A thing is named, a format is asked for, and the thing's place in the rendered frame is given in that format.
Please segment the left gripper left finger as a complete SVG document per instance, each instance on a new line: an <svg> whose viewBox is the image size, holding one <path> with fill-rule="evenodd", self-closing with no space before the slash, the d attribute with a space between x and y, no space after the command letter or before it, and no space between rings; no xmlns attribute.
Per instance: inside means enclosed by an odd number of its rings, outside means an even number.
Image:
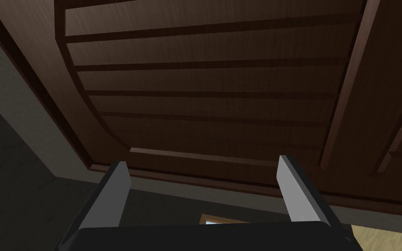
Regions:
<svg viewBox="0 0 402 251"><path fill-rule="evenodd" d="M60 245L64 245L79 229L118 227L130 187L131 177L126 162L113 163L71 223Z"/></svg>

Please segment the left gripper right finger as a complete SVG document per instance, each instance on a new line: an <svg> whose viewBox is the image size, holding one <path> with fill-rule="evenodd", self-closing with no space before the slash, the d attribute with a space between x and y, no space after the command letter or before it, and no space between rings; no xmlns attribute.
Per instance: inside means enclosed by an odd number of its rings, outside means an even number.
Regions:
<svg viewBox="0 0 402 251"><path fill-rule="evenodd" d="M342 223L330 205L319 194L293 156L279 157L276 181L291 221L318 221L331 228L342 228Z"/></svg>

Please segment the dark brown panelled door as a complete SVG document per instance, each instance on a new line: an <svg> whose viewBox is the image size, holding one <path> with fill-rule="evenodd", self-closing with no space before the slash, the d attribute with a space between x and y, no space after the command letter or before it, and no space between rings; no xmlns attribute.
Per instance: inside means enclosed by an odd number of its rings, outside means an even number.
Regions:
<svg viewBox="0 0 402 251"><path fill-rule="evenodd" d="M402 0L0 0L0 112L56 176L402 215Z"/></svg>

